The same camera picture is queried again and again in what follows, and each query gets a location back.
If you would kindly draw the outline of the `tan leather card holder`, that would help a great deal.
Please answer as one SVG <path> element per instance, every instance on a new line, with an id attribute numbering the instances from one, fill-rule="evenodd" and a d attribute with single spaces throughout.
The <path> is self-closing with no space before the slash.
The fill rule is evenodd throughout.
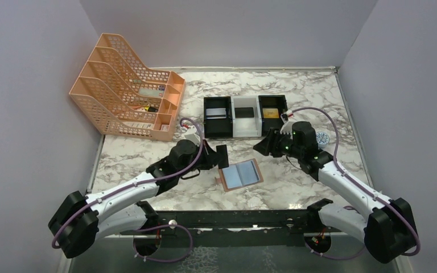
<path id="1" fill-rule="evenodd" d="M 264 181 L 256 159 L 230 164 L 229 167 L 218 170 L 217 184 L 222 185 L 224 191 L 241 189 Z"/>

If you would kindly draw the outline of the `black card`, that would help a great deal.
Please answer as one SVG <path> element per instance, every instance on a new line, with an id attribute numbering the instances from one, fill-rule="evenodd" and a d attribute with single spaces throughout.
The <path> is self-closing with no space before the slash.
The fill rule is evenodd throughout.
<path id="1" fill-rule="evenodd" d="M 228 168 L 229 167 L 229 157 L 228 157 L 228 148 L 226 144 L 217 145 L 216 152 L 219 157 L 219 161 L 217 164 L 218 169 Z"/>
<path id="2" fill-rule="evenodd" d="M 253 107 L 236 107 L 234 109 L 234 114 L 236 118 L 254 118 L 254 108 Z"/>

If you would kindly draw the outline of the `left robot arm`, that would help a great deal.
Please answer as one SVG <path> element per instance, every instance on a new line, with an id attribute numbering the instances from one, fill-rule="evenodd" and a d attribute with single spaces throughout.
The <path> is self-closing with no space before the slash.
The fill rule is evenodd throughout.
<path id="1" fill-rule="evenodd" d="M 206 140 L 195 144 L 182 139 L 166 157 L 120 186 L 86 196 L 74 191 L 48 223 L 52 247 L 67 258 L 75 258 L 111 234 L 134 228 L 150 233 L 156 226 L 156 214 L 146 199 L 172 189 L 181 179 L 190 179 L 190 172 L 222 168 L 227 162 L 225 145 L 211 148 Z"/>

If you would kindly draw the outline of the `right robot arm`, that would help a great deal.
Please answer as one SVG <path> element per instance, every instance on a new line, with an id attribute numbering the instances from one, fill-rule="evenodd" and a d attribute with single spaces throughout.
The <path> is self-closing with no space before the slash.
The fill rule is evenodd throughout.
<path id="1" fill-rule="evenodd" d="M 353 210 L 344 209 L 330 200 L 309 206 L 305 218 L 310 230 L 339 229 L 362 242 L 381 263 L 409 254 L 412 248 L 419 249 L 410 204 L 402 198 L 392 200 L 355 180 L 332 154 L 319 148 L 316 131 L 309 122 L 295 122 L 291 131 L 284 134 L 270 129 L 253 149 L 263 156 L 296 159 L 304 173 L 333 189 L 353 206 Z"/>

